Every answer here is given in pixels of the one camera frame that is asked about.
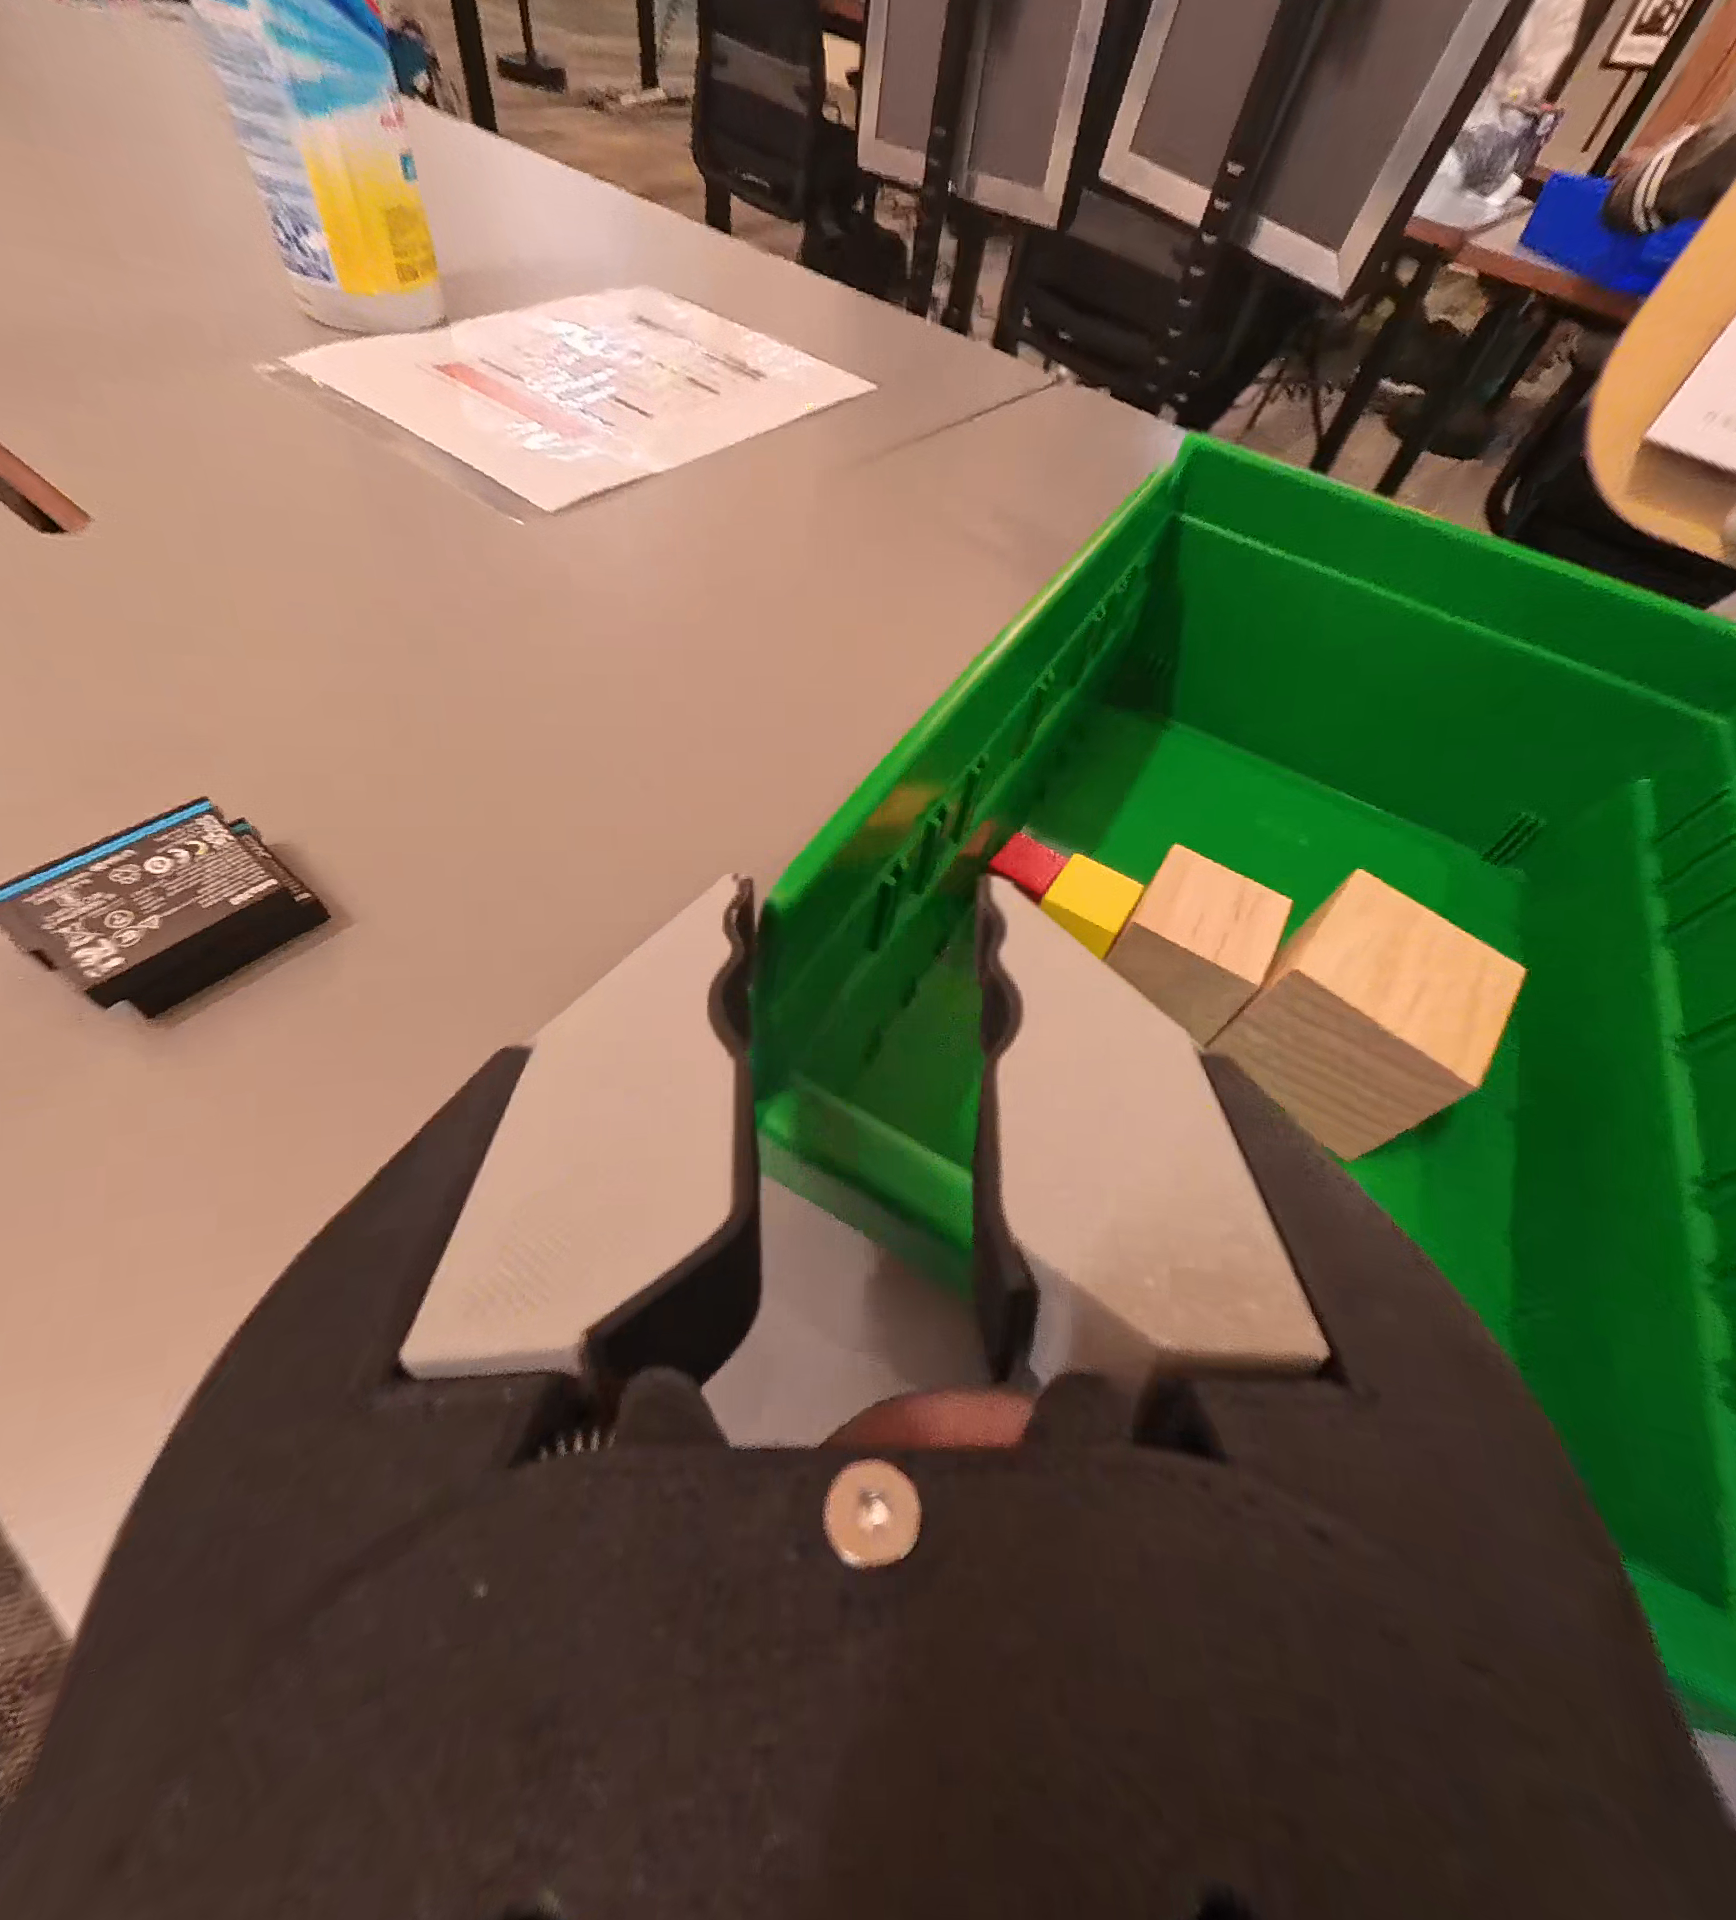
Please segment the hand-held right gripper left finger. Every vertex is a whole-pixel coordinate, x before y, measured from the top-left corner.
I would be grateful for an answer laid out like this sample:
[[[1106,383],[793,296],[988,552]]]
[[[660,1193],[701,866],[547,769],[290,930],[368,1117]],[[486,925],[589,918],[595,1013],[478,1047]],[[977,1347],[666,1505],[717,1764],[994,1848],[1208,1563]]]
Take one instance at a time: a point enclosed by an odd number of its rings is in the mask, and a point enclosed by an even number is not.
[[[717,877],[526,1042],[405,1378],[611,1396],[738,1353],[761,1307],[754,960],[754,882]]]

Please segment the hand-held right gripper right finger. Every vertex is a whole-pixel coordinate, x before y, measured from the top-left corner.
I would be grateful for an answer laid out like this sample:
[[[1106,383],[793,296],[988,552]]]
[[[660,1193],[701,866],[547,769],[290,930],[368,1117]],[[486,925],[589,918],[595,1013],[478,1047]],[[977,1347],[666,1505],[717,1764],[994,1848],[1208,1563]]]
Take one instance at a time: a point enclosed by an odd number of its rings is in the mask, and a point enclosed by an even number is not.
[[[973,1298],[994,1383],[1308,1381],[1327,1343],[1198,1045],[975,888]]]

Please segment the medium wooden cube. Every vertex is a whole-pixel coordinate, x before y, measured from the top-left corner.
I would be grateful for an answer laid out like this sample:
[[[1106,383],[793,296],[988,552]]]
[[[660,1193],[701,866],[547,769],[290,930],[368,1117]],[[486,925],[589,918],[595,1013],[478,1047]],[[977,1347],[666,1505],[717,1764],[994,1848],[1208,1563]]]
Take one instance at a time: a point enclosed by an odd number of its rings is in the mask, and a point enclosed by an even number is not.
[[[1184,844],[1169,849],[1106,964],[1195,1045],[1260,990],[1294,903]]]

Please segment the large wooden cube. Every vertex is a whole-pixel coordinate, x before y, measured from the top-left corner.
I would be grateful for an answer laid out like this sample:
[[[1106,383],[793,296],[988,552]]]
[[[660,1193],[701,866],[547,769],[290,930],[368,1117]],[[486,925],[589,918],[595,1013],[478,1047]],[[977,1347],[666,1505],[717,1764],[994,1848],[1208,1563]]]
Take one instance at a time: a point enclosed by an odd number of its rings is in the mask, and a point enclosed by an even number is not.
[[[1485,1084],[1525,977],[1519,960],[1354,870],[1208,1054],[1354,1162]]]

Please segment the small yellow cube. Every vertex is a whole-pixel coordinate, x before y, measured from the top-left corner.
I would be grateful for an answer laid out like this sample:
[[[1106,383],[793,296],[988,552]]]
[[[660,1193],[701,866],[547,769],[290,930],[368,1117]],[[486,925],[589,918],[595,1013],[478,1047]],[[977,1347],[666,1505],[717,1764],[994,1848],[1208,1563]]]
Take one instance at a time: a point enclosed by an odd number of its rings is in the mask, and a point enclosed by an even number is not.
[[[1062,863],[1041,895],[1041,915],[1091,956],[1107,957],[1142,903],[1142,882],[1085,853]]]

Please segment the green plastic bin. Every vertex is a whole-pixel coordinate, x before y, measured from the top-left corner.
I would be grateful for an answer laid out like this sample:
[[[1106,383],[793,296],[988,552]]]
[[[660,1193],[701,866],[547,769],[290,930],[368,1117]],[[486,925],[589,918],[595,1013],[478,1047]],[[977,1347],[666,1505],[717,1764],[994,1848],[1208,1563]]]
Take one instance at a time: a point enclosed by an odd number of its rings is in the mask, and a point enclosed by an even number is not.
[[[1527,966],[1505,1063],[1350,1180],[1479,1311],[1736,1736],[1736,626],[1195,439],[761,915],[761,1165],[970,1290],[977,857],[1370,870]]]

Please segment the laminated printed sheet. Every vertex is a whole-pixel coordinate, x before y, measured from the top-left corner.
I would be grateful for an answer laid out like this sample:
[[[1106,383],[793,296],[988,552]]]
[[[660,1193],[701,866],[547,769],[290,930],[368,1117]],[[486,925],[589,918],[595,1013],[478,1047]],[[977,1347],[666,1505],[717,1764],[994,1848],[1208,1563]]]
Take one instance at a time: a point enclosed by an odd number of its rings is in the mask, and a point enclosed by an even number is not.
[[[651,286],[309,347],[264,377],[517,523],[876,392]]]

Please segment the black office chair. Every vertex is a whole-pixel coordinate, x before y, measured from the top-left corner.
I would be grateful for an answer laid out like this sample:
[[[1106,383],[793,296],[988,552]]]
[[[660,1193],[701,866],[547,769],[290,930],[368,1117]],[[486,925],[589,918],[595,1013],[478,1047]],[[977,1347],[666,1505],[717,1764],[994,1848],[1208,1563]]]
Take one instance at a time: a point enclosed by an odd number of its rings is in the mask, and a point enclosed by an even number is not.
[[[1245,393],[1302,400],[1311,467],[1333,467],[1373,393],[1354,393],[1359,322],[1425,292],[1428,251],[1402,238],[1359,296],[1331,298],[1234,244],[1100,191],[1068,228],[1012,236],[993,347],[1029,350],[1055,374],[1187,432],[1213,432]]]

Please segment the tan rounded board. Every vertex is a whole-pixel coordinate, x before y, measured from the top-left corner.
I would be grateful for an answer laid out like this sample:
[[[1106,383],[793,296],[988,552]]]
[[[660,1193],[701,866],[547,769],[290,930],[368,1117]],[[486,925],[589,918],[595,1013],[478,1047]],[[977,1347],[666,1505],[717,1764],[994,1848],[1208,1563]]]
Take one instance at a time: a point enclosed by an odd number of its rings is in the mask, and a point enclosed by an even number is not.
[[[1606,503],[1644,536],[1736,568],[1736,476],[1647,442],[1650,425],[1736,319],[1736,111],[1621,162],[1603,221],[1618,231],[1703,217],[1612,350],[1586,460]]]

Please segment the white wipes canister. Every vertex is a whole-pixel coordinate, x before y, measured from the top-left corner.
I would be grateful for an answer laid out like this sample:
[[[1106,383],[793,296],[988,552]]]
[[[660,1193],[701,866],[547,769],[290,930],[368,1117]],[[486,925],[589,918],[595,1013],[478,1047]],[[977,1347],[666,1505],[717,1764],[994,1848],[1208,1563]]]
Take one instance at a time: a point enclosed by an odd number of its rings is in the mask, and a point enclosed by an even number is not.
[[[377,3],[191,3],[272,246],[304,312],[345,337],[445,322]]]

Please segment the grey framed panel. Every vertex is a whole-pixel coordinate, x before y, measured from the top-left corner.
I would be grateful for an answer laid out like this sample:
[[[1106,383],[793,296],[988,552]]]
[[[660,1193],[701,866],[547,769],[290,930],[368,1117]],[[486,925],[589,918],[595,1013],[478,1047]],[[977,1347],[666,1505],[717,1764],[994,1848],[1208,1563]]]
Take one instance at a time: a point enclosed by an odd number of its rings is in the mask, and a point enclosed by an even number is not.
[[[1100,181],[1195,228],[1216,195],[1279,3],[1151,3]],[[1408,227],[1527,3],[1326,3],[1247,196],[1240,246],[1347,302]]]
[[[1107,3],[867,3],[855,157],[866,173],[923,188],[948,66],[967,29],[961,90],[945,111],[954,202],[1019,228],[1055,231]]]

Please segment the blue parts bin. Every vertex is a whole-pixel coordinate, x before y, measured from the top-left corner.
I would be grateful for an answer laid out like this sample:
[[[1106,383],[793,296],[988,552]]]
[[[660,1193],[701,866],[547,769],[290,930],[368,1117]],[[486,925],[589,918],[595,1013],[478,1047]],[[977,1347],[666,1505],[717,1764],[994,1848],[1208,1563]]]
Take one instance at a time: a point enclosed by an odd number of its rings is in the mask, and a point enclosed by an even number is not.
[[[1647,298],[1693,244],[1703,217],[1618,231],[1603,221],[1606,176],[1551,173],[1530,202],[1521,249],[1615,296]]]

